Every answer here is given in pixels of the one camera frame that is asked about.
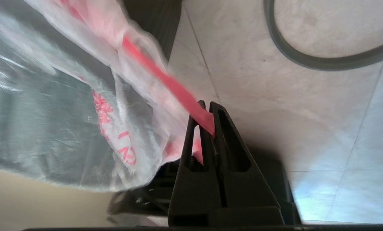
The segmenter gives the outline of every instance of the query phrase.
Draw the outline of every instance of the tile floor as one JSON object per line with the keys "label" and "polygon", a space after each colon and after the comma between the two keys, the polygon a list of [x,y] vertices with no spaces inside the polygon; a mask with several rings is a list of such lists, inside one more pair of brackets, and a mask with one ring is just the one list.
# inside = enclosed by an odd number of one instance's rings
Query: tile floor
{"label": "tile floor", "polygon": [[[276,1],[282,34],[335,57],[383,44],[383,0]],[[383,62],[309,70],[272,43],[261,0],[184,0],[171,70],[284,160],[302,219],[383,223]]]}

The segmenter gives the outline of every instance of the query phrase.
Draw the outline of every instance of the beige wall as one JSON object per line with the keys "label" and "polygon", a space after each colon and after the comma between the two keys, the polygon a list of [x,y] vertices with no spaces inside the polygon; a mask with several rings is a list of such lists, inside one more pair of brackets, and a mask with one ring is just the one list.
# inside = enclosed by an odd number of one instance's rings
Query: beige wall
{"label": "beige wall", "polygon": [[112,193],[56,187],[0,172],[0,231],[36,227],[104,227]]}

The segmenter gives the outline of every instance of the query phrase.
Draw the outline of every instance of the translucent plastic bag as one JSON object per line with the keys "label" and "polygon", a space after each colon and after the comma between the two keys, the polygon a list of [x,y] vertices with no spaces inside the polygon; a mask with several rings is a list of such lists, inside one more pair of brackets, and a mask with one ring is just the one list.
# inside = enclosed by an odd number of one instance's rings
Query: translucent plastic bag
{"label": "translucent plastic bag", "polygon": [[[115,151],[110,190],[148,183],[159,167],[180,158],[188,114],[214,135],[212,114],[168,76],[152,38],[115,0],[25,0],[66,38],[110,67],[112,80],[96,75],[46,39],[0,14],[0,31],[34,62],[93,89],[99,130]],[[112,89],[105,83],[112,82]],[[194,151],[200,146],[195,143]]]}

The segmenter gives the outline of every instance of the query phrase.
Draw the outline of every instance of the black cable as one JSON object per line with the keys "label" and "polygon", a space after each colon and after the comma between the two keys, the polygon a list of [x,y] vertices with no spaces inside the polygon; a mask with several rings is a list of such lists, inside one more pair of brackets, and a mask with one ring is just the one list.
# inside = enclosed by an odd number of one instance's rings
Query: black cable
{"label": "black cable", "polygon": [[264,14],[270,36],[278,50],[289,60],[300,66],[322,71],[342,71],[383,61],[383,45],[345,57],[323,58],[309,56],[297,51],[281,35],[275,23],[274,0],[264,0]]}

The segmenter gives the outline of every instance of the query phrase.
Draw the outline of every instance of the red plastic strip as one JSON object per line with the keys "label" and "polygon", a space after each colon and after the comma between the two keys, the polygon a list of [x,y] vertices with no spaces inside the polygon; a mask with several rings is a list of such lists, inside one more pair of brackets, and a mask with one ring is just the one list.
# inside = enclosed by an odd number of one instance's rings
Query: red plastic strip
{"label": "red plastic strip", "polygon": [[150,73],[158,78],[170,92],[180,101],[190,116],[212,136],[214,136],[214,116],[197,103],[196,99],[180,83],[162,72],[157,65],[145,57],[127,37],[123,38],[122,47]]}

